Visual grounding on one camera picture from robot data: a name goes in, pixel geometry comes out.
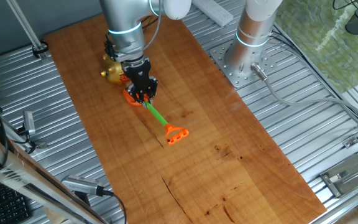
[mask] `keyboard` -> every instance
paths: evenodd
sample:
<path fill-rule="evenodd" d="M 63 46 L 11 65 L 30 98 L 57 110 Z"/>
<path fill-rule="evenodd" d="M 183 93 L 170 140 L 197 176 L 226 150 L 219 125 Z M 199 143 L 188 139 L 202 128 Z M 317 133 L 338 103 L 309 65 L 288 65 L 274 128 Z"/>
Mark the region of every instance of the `keyboard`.
<path fill-rule="evenodd" d="M 25 196 L 0 183 L 0 224 L 16 224 L 31 217 Z"/>

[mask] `green handle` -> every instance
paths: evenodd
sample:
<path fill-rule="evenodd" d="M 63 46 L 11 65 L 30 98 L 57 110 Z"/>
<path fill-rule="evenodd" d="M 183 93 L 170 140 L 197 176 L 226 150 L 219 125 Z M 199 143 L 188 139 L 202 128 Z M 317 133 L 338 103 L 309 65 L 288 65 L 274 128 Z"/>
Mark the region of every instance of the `green handle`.
<path fill-rule="evenodd" d="M 155 118 L 164 126 L 168 122 L 160 115 L 160 113 L 149 103 L 148 101 L 145 101 L 147 109 L 155 116 Z"/>

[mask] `wooden table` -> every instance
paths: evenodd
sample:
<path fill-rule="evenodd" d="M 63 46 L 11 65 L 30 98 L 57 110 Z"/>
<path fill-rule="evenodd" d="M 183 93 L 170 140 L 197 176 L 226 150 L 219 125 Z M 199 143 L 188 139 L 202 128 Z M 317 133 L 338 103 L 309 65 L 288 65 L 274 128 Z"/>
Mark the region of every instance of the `wooden table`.
<path fill-rule="evenodd" d="M 129 223 L 308 223 L 326 210 L 181 21 L 164 18 L 145 51 L 154 106 L 190 132 L 173 146 L 100 77 L 106 31 L 97 16 L 45 40 Z"/>

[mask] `white cable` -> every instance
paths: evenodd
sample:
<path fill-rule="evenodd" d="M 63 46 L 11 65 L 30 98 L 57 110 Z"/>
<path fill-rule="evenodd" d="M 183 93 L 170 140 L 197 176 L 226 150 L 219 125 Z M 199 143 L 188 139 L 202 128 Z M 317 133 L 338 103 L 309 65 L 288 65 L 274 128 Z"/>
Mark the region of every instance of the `white cable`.
<path fill-rule="evenodd" d="M 272 95 L 278 100 L 280 101 L 281 103 L 285 104 L 285 105 L 288 105 L 288 106 L 306 106 L 306 105 L 310 105 L 312 103 L 319 103 L 319 102 L 327 102 L 327 101 L 330 101 L 330 102 L 334 102 L 334 103 L 339 103 L 339 104 L 342 104 L 350 109 L 352 109 L 356 116 L 358 116 L 358 109 L 351 105 L 350 103 L 348 102 L 345 102 L 343 100 L 339 100 L 339 99 L 335 99 L 335 98 L 318 98 L 318 99 L 315 99 L 315 100 L 309 100 L 309 101 L 303 101 L 303 102 L 289 102 L 289 101 L 286 101 L 284 100 L 283 98 L 279 97 L 277 95 L 277 93 L 273 90 L 269 80 L 265 80 L 265 84 L 267 86 L 267 88 L 270 90 L 270 92 L 272 93 Z"/>
<path fill-rule="evenodd" d="M 157 22 L 157 28 L 154 32 L 154 35 L 152 37 L 152 39 L 150 40 L 150 42 L 143 48 L 143 50 L 146 50 L 151 44 L 152 42 L 154 41 L 155 37 L 157 36 L 158 34 L 158 30 L 160 29 L 160 24 L 161 24 L 161 0 L 158 0 L 158 22 Z"/>
<path fill-rule="evenodd" d="M 161 16 L 162 16 L 162 13 L 161 13 L 161 0 L 158 0 L 158 21 L 157 21 L 157 28 L 154 32 L 154 35 L 152 37 L 152 39 L 150 40 L 150 42 L 142 49 L 140 50 L 137 50 L 135 52 L 128 52 L 128 53 L 124 53 L 126 55 L 131 55 L 131 54 L 138 54 L 144 50 L 146 50 L 148 47 L 150 47 L 150 45 L 152 44 L 152 42 L 154 41 L 155 37 L 157 36 L 158 34 L 158 30 L 160 29 L 160 24 L 161 24 Z"/>

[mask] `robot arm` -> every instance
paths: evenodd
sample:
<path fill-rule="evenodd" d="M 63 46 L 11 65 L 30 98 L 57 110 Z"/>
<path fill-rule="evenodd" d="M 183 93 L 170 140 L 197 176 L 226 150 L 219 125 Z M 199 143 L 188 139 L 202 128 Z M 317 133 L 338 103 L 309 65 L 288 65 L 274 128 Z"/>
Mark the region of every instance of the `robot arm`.
<path fill-rule="evenodd" d="M 165 15 L 182 19 L 187 15 L 191 0 L 99 0 L 108 24 L 109 38 L 106 53 L 121 62 L 132 85 L 128 93 L 136 102 L 144 104 L 145 96 L 152 102 L 157 91 L 157 79 L 149 76 L 151 64 L 144 55 L 145 40 L 140 20 L 145 16 Z"/>

